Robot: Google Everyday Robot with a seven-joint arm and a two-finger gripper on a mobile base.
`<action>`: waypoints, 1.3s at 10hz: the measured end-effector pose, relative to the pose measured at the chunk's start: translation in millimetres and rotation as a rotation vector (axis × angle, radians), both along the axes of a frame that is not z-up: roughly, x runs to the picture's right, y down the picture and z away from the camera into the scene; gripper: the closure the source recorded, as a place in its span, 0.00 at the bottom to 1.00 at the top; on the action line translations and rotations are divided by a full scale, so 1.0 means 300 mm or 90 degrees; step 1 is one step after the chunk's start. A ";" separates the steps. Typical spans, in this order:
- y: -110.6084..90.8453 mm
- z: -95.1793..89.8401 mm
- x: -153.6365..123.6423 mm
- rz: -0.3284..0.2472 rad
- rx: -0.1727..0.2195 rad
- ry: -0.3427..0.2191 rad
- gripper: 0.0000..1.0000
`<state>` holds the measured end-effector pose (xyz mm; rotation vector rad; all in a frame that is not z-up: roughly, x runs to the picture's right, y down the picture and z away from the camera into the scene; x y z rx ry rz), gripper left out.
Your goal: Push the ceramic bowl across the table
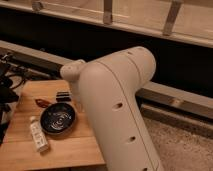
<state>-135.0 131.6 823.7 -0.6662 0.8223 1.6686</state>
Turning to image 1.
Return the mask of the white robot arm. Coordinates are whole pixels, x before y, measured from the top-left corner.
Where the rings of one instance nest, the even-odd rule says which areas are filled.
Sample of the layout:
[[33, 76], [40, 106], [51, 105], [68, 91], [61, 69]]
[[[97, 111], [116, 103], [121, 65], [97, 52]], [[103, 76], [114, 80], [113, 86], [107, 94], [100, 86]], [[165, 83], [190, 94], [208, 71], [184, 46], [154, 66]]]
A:
[[135, 98], [155, 70], [153, 54], [141, 46], [60, 69], [76, 108], [88, 117], [108, 171], [164, 171]]

